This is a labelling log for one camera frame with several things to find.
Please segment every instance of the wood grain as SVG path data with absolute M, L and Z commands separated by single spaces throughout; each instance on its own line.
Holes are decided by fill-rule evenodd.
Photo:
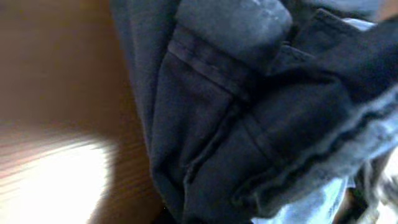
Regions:
M 0 2 L 0 223 L 163 209 L 118 46 L 108 1 Z

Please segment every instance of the denim pants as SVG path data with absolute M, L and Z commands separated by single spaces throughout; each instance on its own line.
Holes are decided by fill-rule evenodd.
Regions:
M 113 2 L 152 177 L 177 222 L 331 222 L 348 177 L 398 144 L 397 18 L 362 33 L 290 7 Z

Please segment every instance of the wooden table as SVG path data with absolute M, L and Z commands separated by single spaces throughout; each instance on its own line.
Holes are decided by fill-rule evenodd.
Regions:
M 106 0 L 0 2 L 0 223 L 150 223 L 152 187 Z

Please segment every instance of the light blue fabric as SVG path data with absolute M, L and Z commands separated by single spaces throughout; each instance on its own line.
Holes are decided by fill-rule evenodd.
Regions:
M 352 18 L 343 19 L 343 21 L 352 26 L 355 26 L 360 31 L 366 31 L 376 25 L 373 22 L 367 22 L 367 21 L 362 21 L 360 19 L 352 19 Z
M 253 218 L 252 222 L 254 224 L 332 223 L 343 201 L 347 183 L 348 179 L 335 179 L 308 197 L 285 206 L 275 218 L 270 220 Z

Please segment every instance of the dark denim fabric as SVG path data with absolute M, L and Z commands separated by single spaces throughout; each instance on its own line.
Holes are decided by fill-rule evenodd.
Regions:
M 219 14 L 203 19 L 212 22 L 196 21 L 207 12 L 188 1 L 149 2 L 120 0 L 113 9 L 152 176 L 178 222 L 274 217 L 398 145 L 397 18 L 361 34 L 318 14 L 279 51 L 290 58 L 271 63 L 283 24 L 243 34 L 213 23 L 233 24 L 232 12 L 246 16 L 235 18 L 241 26 L 260 12 L 266 21 L 264 6 L 277 1 L 209 1 Z M 256 46 L 270 47 L 248 55 Z
M 290 11 L 295 24 L 302 26 L 319 9 L 326 9 L 342 18 L 374 21 L 384 0 L 280 0 Z
M 328 30 L 319 29 L 318 27 L 329 26 Z M 323 38 L 313 40 L 310 39 L 312 45 L 306 40 L 313 34 L 322 36 Z M 299 66 L 300 63 L 307 62 L 316 58 L 318 54 L 330 50 L 338 45 L 346 36 L 355 36 L 359 34 L 357 29 L 344 24 L 339 18 L 327 13 L 326 11 L 318 11 L 311 21 L 305 25 L 300 31 L 300 35 L 294 40 L 295 47 L 301 50 L 307 50 L 313 55 L 296 49 L 290 45 L 284 45 L 280 48 L 278 55 L 274 59 L 270 67 L 269 75 L 277 75 L 291 67 Z M 342 178 L 332 180 L 330 183 L 317 190 L 314 190 L 308 196 L 284 206 L 279 213 L 270 219 L 254 218 L 254 224 L 318 224 L 332 223 L 333 218 L 342 202 L 345 189 L 354 187 L 354 180 L 350 178 Z

